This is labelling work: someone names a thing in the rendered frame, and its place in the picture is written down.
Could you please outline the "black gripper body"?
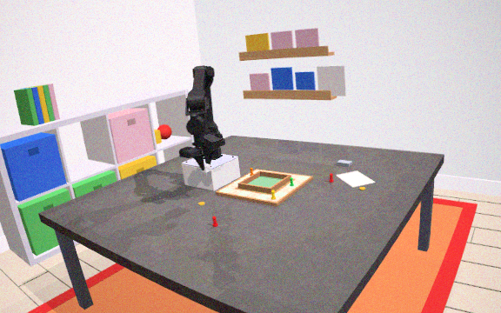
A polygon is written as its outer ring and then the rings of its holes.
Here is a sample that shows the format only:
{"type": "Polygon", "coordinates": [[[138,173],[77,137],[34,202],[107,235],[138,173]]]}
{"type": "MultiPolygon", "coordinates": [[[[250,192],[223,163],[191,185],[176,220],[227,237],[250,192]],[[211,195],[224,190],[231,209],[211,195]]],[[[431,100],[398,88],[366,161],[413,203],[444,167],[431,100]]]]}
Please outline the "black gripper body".
{"type": "MultiPolygon", "coordinates": [[[[201,132],[203,132],[204,135],[205,135],[205,134],[207,134],[207,130],[208,130],[208,128],[202,129],[201,132]]],[[[202,150],[203,149],[208,150],[208,148],[205,147],[205,146],[198,146],[198,139],[199,139],[200,133],[197,134],[197,135],[193,135],[194,143],[192,143],[192,145],[195,146],[195,147],[188,147],[187,146],[185,148],[180,149],[179,156],[181,156],[181,157],[187,157],[187,158],[192,158],[192,157],[195,157],[195,156],[198,156],[198,155],[202,154],[202,150]]],[[[220,143],[220,146],[223,146],[223,145],[225,145],[224,138],[223,138],[223,142],[220,143]]]]}

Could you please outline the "white die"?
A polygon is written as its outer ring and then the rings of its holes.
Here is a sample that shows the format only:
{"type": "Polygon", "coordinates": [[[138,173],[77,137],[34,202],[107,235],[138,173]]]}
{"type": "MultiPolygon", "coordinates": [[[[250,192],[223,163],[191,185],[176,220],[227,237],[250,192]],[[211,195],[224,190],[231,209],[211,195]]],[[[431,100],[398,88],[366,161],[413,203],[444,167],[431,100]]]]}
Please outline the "white die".
{"type": "Polygon", "coordinates": [[[204,164],[204,170],[201,170],[201,171],[202,171],[202,172],[205,172],[205,173],[206,173],[206,172],[209,172],[209,171],[210,171],[210,165],[209,165],[209,164],[207,164],[207,163],[205,163],[205,164],[204,164]]]}

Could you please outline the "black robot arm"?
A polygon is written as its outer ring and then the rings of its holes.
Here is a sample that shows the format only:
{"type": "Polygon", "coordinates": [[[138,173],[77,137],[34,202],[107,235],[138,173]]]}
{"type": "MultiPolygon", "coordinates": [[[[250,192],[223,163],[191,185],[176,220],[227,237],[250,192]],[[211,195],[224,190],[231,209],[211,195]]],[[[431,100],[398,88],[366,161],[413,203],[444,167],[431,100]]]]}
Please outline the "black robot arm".
{"type": "Polygon", "coordinates": [[[200,133],[198,146],[205,146],[209,150],[217,148],[211,159],[217,160],[223,156],[220,147],[220,143],[223,142],[223,135],[213,121],[210,92],[215,71],[211,66],[195,66],[192,69],[192,75],[194,78],[192,90],[189,91],[185,101],[185,115],[190,115],[186,128],[192,135],[197,135],[202,129],[208,128],[207,134],[200,133]]]}

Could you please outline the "brown square board game track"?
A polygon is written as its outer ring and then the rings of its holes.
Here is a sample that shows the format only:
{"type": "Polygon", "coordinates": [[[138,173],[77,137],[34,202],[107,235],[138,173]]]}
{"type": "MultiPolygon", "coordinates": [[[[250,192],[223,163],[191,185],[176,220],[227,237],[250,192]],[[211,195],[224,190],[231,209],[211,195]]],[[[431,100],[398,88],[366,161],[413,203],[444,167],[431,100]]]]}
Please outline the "brown square board game track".
{"type": "MultiPolygon", "coordinates": [[[[262,204],[268,204],[268,205],[272,205],[272,206],[278,206],[281,203],[283,203],[285,200],[287,200],[289,197],[291,197],[292,195],[294,195],[296,192],[298,192],[299,190],[301,190],[312,179],[313,179],[313,176],[310,176],[309,179],[307,179],[305,182],[303,182],[302,184],[300,184],[299,186],[297,186],[293,191],[291,191],[290,193],[288,193],[286,196],[284,196],[283,198],[281,198],[277,202],[271,202],[271,201],[266,201],[266,200],[262,200],[262,199],[256,199],[256,198],[247,197],[247,196],[238,196],[238,195],[233,195],[233,194],[229,194],[229,193],[223,193],[223,192],[219,192],[219,190],[216,191],[216,195],[218,195],[218,196],[227,196],[227,197],[236,198],[236,199],[245,200],[245,201],[250,201],[250,202],[254,202],[254,203],[262,203],[262,204]]],[[[276,190],[275,194],[278,191],[280,191],[282,188],[284,188],[285,186],[287,186],[289,183],[291,183],[291,181],[289,181],[287,184],[285,184],[280,189],[276,190]]],[[[255,192],[255,193],[260,193],[260,194],[265,194],[265,195],[272,196],[272,194],[263,193],[263,192],[257,192],[257,191],[252,191],[252,190],[244,190],[244,191],[255,192]]]]}

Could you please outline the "white rectangular card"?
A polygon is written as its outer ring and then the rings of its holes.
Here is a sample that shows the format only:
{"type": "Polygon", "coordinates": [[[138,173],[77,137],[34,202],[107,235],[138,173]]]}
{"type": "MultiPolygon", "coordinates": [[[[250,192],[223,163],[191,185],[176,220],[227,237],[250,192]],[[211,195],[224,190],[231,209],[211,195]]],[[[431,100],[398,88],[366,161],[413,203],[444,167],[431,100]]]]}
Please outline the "white rectangular card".
{"type": "Polygon", "coordinates": [[[337,175],[337,177],[340,178],[343,181],[346,181],[352,187],[356,187],[356,186],[360,186],[360,185],[365,185],[365,184],[368,184],[368,183],[375,183],[369,177],[365,176],[364,174],[360,174],[357,171],[351,172],[351,173],[347,173],[347,174],[337,175]]]}

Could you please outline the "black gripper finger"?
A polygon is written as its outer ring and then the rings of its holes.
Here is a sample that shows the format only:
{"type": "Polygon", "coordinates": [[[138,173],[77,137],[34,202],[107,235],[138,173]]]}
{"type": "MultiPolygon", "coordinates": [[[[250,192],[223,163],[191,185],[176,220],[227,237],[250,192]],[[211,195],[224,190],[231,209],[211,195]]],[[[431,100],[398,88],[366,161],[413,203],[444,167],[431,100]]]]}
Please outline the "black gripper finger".
{"type": "Polygon", "coordinates": [[[198,156],[194,156],[193,158],[195,159],[201,170],[204,170],[204,153],[198,156]]]}
{"type": "Polygon", "coordinates": [[[213,153],[217,150],[217,148],[215,148],[214,150],[206,150],[206,149],[203,149],[202,152],[204,153],[204,160],[205,160],[205,163],[209,164],[211,163],[211,159],[212,159],[212,155],[213,153]]]}

